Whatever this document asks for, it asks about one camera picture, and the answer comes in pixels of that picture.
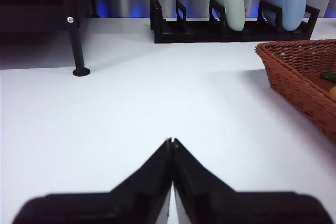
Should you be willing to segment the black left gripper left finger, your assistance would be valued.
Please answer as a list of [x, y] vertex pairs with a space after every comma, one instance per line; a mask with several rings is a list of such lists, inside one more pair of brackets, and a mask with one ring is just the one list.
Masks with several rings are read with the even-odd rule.
[[168, 138], [132, 175], [106, 193], [49, 194], [26, 202], [14, 223], [166, 223], [171, 191]]

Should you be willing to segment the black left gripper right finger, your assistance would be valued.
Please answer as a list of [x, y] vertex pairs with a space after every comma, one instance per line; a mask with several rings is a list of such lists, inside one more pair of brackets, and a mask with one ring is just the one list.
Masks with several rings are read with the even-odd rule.
[[182, 223], [332, 223], [322, 203], [290, 191], [235, 191], [178, 140], [172, 142], [173, 184]]

